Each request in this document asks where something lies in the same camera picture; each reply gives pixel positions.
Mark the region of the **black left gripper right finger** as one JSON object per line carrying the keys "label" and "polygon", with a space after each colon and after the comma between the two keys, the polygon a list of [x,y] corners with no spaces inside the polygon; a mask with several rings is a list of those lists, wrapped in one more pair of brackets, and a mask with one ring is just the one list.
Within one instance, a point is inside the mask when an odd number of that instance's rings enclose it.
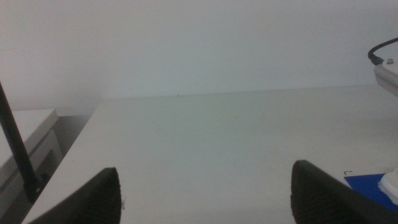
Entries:
{"label": "black left gripper right finger", "polygon": [[292,167],[290,207],[296,223],[397,223],[396,212],[306,160]]}

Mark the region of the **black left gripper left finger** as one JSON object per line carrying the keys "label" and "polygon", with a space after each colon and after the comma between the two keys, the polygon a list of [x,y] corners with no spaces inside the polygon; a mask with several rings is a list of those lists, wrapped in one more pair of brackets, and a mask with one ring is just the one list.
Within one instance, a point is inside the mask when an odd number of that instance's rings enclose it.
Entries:
{"label": "black left gripper left finger", "polygon": [[116,168],[101,170],[33,224],[119,224],[121,186]]}

